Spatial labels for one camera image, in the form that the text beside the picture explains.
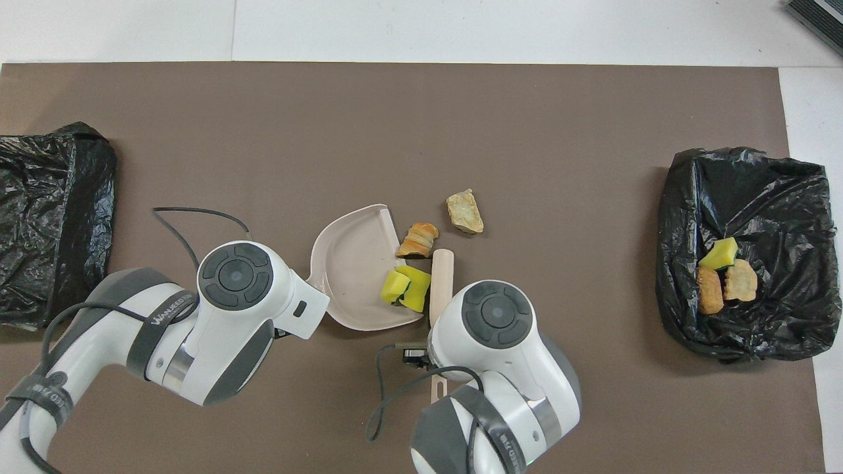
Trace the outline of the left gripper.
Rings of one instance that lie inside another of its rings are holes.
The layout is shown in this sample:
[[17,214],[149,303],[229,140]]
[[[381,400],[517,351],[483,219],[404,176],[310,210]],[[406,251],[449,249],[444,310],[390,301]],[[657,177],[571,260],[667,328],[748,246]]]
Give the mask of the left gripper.
[[329,296],[304,281],[297,273],[290,273],[291,296],[284,309],[284,331],[310,339],[320,325],[329,305]]

